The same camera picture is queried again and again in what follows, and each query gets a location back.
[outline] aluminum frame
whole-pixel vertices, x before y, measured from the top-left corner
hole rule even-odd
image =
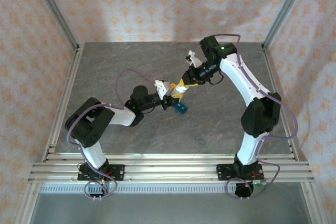
[[[288,13],[290,12],[292,6],[294,5],[295,0],[285,0],[278,16],[276,17],[270,31],[268,32],[265,41],[263,43],[263,48],[268,48],[276,36],[278,30],[280,29],[282,23],[285,21]]]
[[[64,118],[64,115],[65,115],[65,112],[68,106],[68,102],[70,99],[72,86],[75,81],[80,59],[82,57],[83,49],[84,49],[84,45],[79,45],[78,49],[76,50],[72,58],[71,67],[68,72],[67,80],[63,87],[62,96],[61,96],[61,99],[57,107],[57,114],[52,123],[53,125],[51,127],[47,145],[46,145],[46,148],[44,150],[44,154],[41,160],[42,162],[46,160],[50,147],[51,146],[56,147],[58,136],[59,136],[59,133],[62,127],[63,118]]]
[[[266,67],[267,67],[267,70],[268,70],[269,77],[271,79],[271,84],[272,84],[273,90],[275,92],[279,91],[280,93],[282,93],[281,89],[277,86],[277,84],[275,82],[275,78],[274,78],[272,66],[269,62],[269,58],[270,58],[270,51],[269,51],[269,48],[266,48],[264,50],[264,59],[265,59],[265,62],[266,62]],[[290,119],[284,113],[283,108],[280,109],[280,116],[281,116],[281,120],[282,120],[282,123],[283,123],[283,126],[284,126],[283,128],[285,129],[286,136],[290,136],[292,134],[292,131],[289,127]],[[293,155],[295,157],[295,160],[299,161],[300,157],[299,157],[298,149],[296,147],[295,142],[298,143],[297,137],[295,137],[295,140],[293,140],[293,139],[288,140],[290,151],[293,153]]]
[[[66,36],[68,42],[70,43],[73,50],[77,50],[78,44],[76,42],[75,37],[73,36],[67,22],[65,21],[62,13],[60,12],[55,0],[45,0],[47,6],[49,7],[50,11],[53,13],[57,23],[59,24],[60,28],[62,29],[64,35]]]
[[[215,167],[230,164],[233,155],[225,154],[107,154],[110,163],[125,164],[124,181],[117,193],[224,193]],[[295,161],[290,154],[261,155],[261,159],[280,164],[275,183],[301,182],[313,224],[328,223],[308,162]],[[38,193],[82,193],[86,182],[77,181],[80,154],[50,152],[45,162],[35,163],[29,176],[25,198],[20,206],[17,224],[29,223]],[[270,180],[276,168],[263,165]],[[234,183],[229,191],[234,190]]]

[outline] black mounting plate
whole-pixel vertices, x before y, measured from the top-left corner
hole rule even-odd
[[[218,180],[229,180],[231,178],[237,177],[234,172],[234,168],[232,164],[218,164],[216,166]],[[246,181],[249,180],[264,180],[264,171],[263,167],[260,164],[257,164],[253,170],[242,174],[239,178],[244,179]]]
[[[125,165],[107,165],[106,174],[116,181],[123,181],[125,174]],[[86,164],[79,166],[78,181],[99,180],[99,175],[93,172]]]

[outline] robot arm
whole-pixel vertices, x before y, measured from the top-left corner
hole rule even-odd
[[[246,179],[251,171],[255,169],[258,162],[255,158],[258,143],[262,137],[269,134],[278,123],[280,105],[262,95],[259,91],[281,100],[278,93],[270,93],[254,77],[243,61],[238,64],[236,47],[232,43],[220,45],[214,36],[204,38],[200,42],[202,51],[206,57],[201,62],[195,57],[195,53],[189,52],[186,61],[190,64],[188,70],[183,74],[179,84],[175,85],[165,81],[155,81],[156,93],[148,94],[145,86],[134,88],[130,100],[126,102],[123,109],[115,109],[108,106],[100,107],[90,111],[86,117],[75,126],[72,137],[80,143],[89,162],[97,169],[104,170],[108,165],[99,138],[109,124],[121,124],[135,126],[143,118],[143,111],[161,105],[164,110],[170,106],[177,105],[189,87],[203,85],[210,82],[216,72],[225,73],[241,93],[246,110],[241,117],[241,124],[245,131],[243,143],[235,156],[235,162],[229,171],[229,177]],[[256,90],[240,69],[244,69],[249,78],[259,86]],[[69,130],[74,120],[90,106],[100,103],[95,98],[90,98],[79,108],[66,122],[65,128]]]

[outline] orange patterned wall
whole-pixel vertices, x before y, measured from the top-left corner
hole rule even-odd
[[[335,17],[336,0],[297,0],[270,47],[330,223],[336,220]]]
[[[56,0],[78,43],[265,39],[284,0]]]
[[[13,223],[73,52],[44,0],[0,0],[0,14],[0,223]]]

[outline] cable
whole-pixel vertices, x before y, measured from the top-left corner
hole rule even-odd
[[[69,131],[68,131],[68,133],[67,133],[67,138],[66,138],[66,139],[67,139],[67,142],[68,142],[69,144],[72,144],[72,145],[75,145],[75,146],[78,147],[78,150],[79,150],[80,154],[83,156],[84,161],[89,165],[89,167],[90,167],[94,172],[96,172],[96,173],[98,173],[98,174],[104,176],[105,178],[108,178],[109,180],[111,180],[111,181],[113,181],[113,182],[115,183],[115,187],[113,188],[113,190],[110,191],[110,192],[108,192],[108,190],[104,187],[104,185],[103,185],[102,182],[100,182],[100,181],[90,181],[90,182],[88,182],[88,183],[84,186],[84,194],[85,194],[86,197],[88,197],[88,198],[90,198],[90,199],[93,199],[93,200],[95,200],[96,197],[95,197],[95,196],[92,197],[92,196],[90,196],[90,195],[86,192],[87,187],[88,187],[91,183],[96,183],[96,184],[98,184],[98,185],[104,190],[105,195],[103,195],[103,196],[99,196],[100,199],[104,199],[104,198],[107,198],[107,197],[111,196],[111,195],[116,191],[116,189],[117,189],[117,187],[118,187],[118,183],[117,183],[117,181],[116,181],[114,178],[112,178],[111,176],[109,176],[109,175],[107,175],[107,174],[105,174],[105,173],[102,173],[101,171],[99,171],[98,169],[96,169],[96,168],[95,168],[95,167],[88,161],[88,159],[87,159],[85,153],[83,152],[82,146],[81,146],[80,144],[77,144],[76,142],[72,142],[72,141],[70,141],[70,135],[71,135],[72,131],[74,130],[75,126],[77,125],[77,123],[78,123],[78,122],[79,122],[79,121],[80,121],[80,120],[81,120],[81,119],[82,119],[82,118],[83,118],[89,111],[91,111],[91,110],[93,110],[93,109],[95,109],[95,108],[101,107],[101,106],[108,106],[108,107],[110,107],[110,108],[114,108],[114,109],[119,109],[119,108],[120,108],[120,107],[113,106],[112,104],[107,104],[107,103],[100,103],[100,104],[96,104],[96,105],[93,105],[93,106],[87,108],[83,113],[81,113],[81,115],[80,115],[80,116],[74,121],[74,123],[71,125],[71,127],[70,127],[70,129],[69,129]]]
[[[121,98],[120,98],[120,96],[119,96],[119,94],[118,94],[118,82],[119,82],[119,79],[120,79],[120,77],[122,76],[122,74],[123,73],[125,73],[125,72],[127,72],[127,71],[131,71],[131,72],[134,72],[134,73],[136,73],[136,74],[138,74],[142,79],[144,79],[144,80],[146,80],[147,82],[149,82],[150,84],[154,84],[155,82],[154,81],[151,81],[151,80],[149,80],[149,79],[147,79],[143,74],[141,74],[140,72],[138,72],[136,69],[133,69],[133,68],[126,68],[126,69],[124,69],[124,70],[122,70],[119,74],[118,74],[118,76],[117,76],[117,81],[116,81],[116,85],[115,85],[115,94],[116,94],[116,96],[117,96],[117,99],[118,99],[118,101],[120,102],[120,104],[122,105],[122,106],[124,106],[124,103],[122,102],[122,100],[121,100]]]
[[[156,108],[156,107],[153,107],[153,108],[152,108],[152,110],[151,110],[151,111],[149,111],[149,112],[142,112],[142,114],[149,114],[149,113],[152,113],[152,112],[153,112],[153,110],[155,110],[155,108]]]
[[[225,193],[227,196],[229,196],[230,198],[233,198],[233,199],[250,199],[250,198],[256,198],[258,196],[260,196],[262,193],[264,193],[274,182],[274,180],[277,178],[279,172],[280,172],[280,166],[278,164],[273,164],[273,163],[269,163],[269,162],[265,162],[265,161],[262,161],[258,158],[258,155],[259,155],[259,152],[260,152],[260,149],[262,147],[262,144],[264,142],[264,140],[270,140],[270,139],[273,139],[273,140],[289,140],[289,139],[292,139],[294,138],[297,133],[298,133],[298,121],[295,117],[295,114],[292,112],[292,110],[286,106],[285,104],[283,104],[281,101],[279,101],[278,99],[275,99],[274,97],[271,97],[270,95],[268,95],[267,93],[263,92],[263,90],[259,89],[259,86],[253,82],[253,80],[250,78],[250,76],[248,76],[247,72],[245,71],[244,69],[244,66],[242,64],[242,59],[241,59],[241,56],[240,56],[240,53],[239,53],[239,43],[240,43],[240,34],[214,34],[214,35],[211,35],[211,36],[233,36],[233,37],[237,37],[237,45],[236,45],[236,49],[237,49],[237,59],[238,59],[238,64],[239,64],[239,67],[242,71],[242,73],[244,74],[244,76],[246,77],[246,79],[250,82],[250,84],[256,89],[257,92],[260,92],[261,94],[263,94],[264,96],[266,96],[268,99],[271,99],[272,101],[280,104],[280,106],[284,107],[288,112],[289,114],[291,115],[291,117],[293,118],[293,121],[294,121],[294,126],[295,126],[295,129],[294,129],[294,132],[288,136],[288,137],[280,137],[280,136],[264,136],[261,138],[261,141],[258,143],[257,145],[257,148],[256,148],[256,151],[254,153],[255,155],[255,158],[257,161],[261,162],[262,164],[267,164],[267,165],[274,165],[276,166],[278,169],[274,175],[274,177],[272,178],[272,180],[267,184],[267,186],[260,192],[258,193],[256,196],[250,196],[250,197],[247,197],[247,198],[239,198],[239,197],[235,197],[233,195],[231,195],[229,192],[228,192],[228,184],[233,181],[233,180],[240,180],[240,181],[243,181],[245,183],[245,185],[247,185],[250,189],[250,186],[249,184],[246,182],[246,180],[244,179],[241,179],[241,178],[231,178],[229,179],[226,184],[225,184]],[[192,49],[192,51],[194,51],[196,49],[196,47],[200,44],[202,40],[200,40],[197,45]]]
[[[218,82],[216,82],[216,83],[212,83],[212,82],[209,80],[209,81],[208,81],[209,84],[211,84],[211,85],[217,85],[217,84],[220,84],[220,83],[223,81],[223,79],[224,79],[224,75],[222,75],[222,72],[221,72],[221,71],[219,71],[218,73],[222,76],[221,79],[220,79]]]

